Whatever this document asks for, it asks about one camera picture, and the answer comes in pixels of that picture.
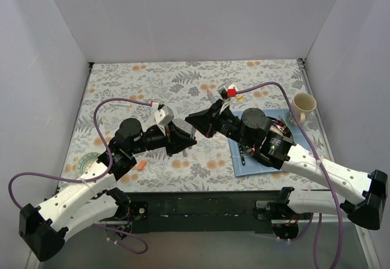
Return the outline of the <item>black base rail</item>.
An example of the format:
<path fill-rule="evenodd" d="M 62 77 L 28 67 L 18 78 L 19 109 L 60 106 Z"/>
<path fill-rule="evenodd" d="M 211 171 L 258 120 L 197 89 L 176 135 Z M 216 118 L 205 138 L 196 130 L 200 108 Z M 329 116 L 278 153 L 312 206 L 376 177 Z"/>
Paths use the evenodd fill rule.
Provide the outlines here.
<path fill-rule="evenodd" d="M 254 192 L 154 192 L 128 193 L 129 210 L 103 216 L 114 225 L 131 222 L 134 234 L 149 232 L 254 231 L 272 233 L 274 223 L 291 226 L 310 219 L 309 212 L 293 212 L 279 190 Z"/>

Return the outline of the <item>blue checkered placemat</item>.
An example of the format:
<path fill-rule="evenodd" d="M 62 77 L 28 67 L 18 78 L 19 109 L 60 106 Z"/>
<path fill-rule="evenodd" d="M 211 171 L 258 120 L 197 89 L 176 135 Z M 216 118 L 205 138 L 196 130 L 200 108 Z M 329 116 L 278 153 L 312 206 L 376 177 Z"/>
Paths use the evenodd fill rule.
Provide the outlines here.
<path fill-rule="evenodd" d="M 291 135 L 289 136 L 292 137 L 297 144 L 301 145 L 303 148 L 310 151 L 311 148 L 307 143 L 305 137 L 302 135 L 299 128 L 287 122 L 288 111 L 289 109 L 264 109 L 263 110 L 263 112 L 266 114 L 267 117 L 271 117 L 273 119 L 284 122 L 291 132 Z M 241 151 L 237 142 L 231 139 L 228 139 L 228 142 L 229 142 L 229 148 L 230 148 L 230 153 L 232 158 L 234 175 L 236 178 L 241 176 L 252 176 L 258 174 L 279 172 L 279 170 L 276 168 L 266 167 L 260 164 L 255 159 L 253 159 L 246 151 L 244 150 Z"/>

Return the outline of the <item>cream mug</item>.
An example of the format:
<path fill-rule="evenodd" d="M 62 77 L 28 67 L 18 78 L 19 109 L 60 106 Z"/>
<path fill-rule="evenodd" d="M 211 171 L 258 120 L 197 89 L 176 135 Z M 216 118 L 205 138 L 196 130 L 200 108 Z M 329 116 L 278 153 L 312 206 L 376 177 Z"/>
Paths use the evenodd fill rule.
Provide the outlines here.
<path fill-rule="evenodd" d="M 315 98 L 308 93 L 299 93 L 291 101 L 293 112 L 298 118 L 298 123 L 303 125 L 308 116 L 317 107 Z"/>

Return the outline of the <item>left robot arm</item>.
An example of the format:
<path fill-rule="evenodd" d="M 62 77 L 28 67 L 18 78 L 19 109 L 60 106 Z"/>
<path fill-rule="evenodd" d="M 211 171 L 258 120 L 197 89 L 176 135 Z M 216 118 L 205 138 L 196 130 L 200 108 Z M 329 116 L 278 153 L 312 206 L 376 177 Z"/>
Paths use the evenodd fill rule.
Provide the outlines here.
<path fill-rule="evenodd" d="M 130 199 L 114 184 L 136 164 L 135 155 L 164 148 L 168 156 L 196 144 L 194 132 L 173 122 L 142 129 L 136 118 L 124 120 L 101 154 L 75 183 L 36 206 L 21 209 L 19 234 L 41 262 L 54 257 L 74 234 L 94 222 L 113 217 L 125 219 Z"/>

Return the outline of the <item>white acrylic marker pink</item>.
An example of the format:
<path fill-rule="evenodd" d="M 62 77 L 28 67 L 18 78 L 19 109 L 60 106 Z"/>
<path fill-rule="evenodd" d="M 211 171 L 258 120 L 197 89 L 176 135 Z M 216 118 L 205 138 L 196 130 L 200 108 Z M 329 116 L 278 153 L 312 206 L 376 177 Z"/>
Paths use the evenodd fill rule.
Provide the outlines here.
<path fill-rule="evenodd" d="M 190 138 L 195 139 L 196 129 L 195 127 L 191 128 Z"/>

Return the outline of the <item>thin yellow tipped pen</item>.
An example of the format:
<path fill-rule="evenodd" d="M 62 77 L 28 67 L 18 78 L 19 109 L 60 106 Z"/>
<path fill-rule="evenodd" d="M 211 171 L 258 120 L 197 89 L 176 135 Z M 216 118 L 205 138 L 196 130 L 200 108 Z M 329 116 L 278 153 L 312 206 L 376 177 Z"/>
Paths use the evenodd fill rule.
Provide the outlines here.
<path fill-rule="evenodd" d="M 132 104 L 123 104 L 123 103 L 110 103 L 110 106 L 113 107 L 125 107 L 125 108 L 132 108 Z"/>

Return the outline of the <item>floral tablecloth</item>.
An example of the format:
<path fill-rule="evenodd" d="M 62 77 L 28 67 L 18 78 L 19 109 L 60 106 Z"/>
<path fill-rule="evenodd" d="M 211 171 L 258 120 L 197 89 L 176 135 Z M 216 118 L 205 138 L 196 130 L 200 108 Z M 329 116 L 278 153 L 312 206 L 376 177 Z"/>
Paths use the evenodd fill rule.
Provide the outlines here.
<path fill-rule="evenodd" d="M 64 178 L 75 179 L 79 159 L 86 153 L 104 151 L 126 118 L 137 118 L 144 128 L 153 125 L 153 111 L 147 103 L 157 101 L 174 112 L 174 123 L 185 131 L 191 126 L 185 117 L 207 109 L 207 91 L 215 92 L 231 81 L 239 89 L 255 91 L 235 100 L 230 108 L 284 109 L 286 99 L 308 91 L 308 83 L 296 60 L 250 60 L 207 62 L 106 63 L 91 67 L 85 94 L 62 170 Z M 110 103 L 132 104 L 132 108 Z M 132 168 L 119 181 L 126 192 L 203 192 L 235 190 L 279 190 L 282 187 L 317 189 L 319 185 L 302 176 L 267 173 L 236 178 L 228 140 L 196 135 L 197 144 L 171 157 L 164 149 L 137 155 L 147 162 L 143 170 Z"/>

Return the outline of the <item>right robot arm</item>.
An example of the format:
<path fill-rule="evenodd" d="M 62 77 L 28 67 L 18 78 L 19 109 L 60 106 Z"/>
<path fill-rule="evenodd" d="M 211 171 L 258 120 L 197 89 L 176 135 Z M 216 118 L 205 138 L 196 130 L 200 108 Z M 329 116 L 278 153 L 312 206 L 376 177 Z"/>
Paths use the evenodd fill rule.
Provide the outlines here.
<path fill-rule="evenodd" d="M 353 170 L 314 154 L 293 139 L 271 130 L 272 120 L 258 108 L 246 109 L 240 117 L 222 108 L 217 100 L 207 110 L 189 114 L 185 120 L 207 138 L 220 133 L 253 150 L 259 163 L 294 173 L 327 187 L 326 191 L 300 192 L 293 188 L 276 202 L 276 213 L 291 218 L 295 213 L 325 213 L 346 216 L 366 229 L 378 230 L 388 195 L 388 176 Z"/>

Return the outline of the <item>patterned small bowl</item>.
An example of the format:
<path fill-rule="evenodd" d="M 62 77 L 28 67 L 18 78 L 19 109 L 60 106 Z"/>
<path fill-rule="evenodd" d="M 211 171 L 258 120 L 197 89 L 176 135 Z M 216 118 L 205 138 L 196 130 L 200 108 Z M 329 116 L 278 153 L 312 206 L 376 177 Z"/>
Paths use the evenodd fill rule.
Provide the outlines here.
<path fill-rule="evenodd" d="M 76 171 L 78 174 L 81 175 L 88 171 L 92 164 L 97 161 L 99 155 L 100 154 L 98 152 L 89 152 L 84 154 L 76 165 Z"/>

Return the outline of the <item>black handled fork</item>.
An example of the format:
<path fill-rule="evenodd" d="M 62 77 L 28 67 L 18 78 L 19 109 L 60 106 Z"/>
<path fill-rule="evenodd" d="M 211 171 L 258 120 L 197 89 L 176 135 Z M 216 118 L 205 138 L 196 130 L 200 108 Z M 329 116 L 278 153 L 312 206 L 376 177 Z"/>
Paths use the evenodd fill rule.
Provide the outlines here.
<path fill-rule="evenodd" d="M 239 151 L 239 157 L 240 157 L 240 160 L 241 160 L 241 165 L 242 166 L 245 166 L 246 165 L 246 160 L 245 160 L 245 156 L 244 156 L 244 150 L 243 150 L 243 146 L 238 144 L 238 151 Z"/>

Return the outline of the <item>brown striped plate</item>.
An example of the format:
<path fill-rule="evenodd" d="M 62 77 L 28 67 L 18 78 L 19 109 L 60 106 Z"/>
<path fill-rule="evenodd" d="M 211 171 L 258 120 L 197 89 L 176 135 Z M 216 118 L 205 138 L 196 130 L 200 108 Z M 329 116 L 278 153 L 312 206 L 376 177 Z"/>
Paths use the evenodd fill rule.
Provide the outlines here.
<path fill-rule="evenodd" d="M 296 143 L 290 129 L 281 118 L 269 119 L 272 120 L 272 126 L 262 145 L 259 148 L 245 147 L 244 152 L 263 165 L 271 166 L 271 163 L 275 164 L 276 161 L 289 161 L 289 150 Z"/>

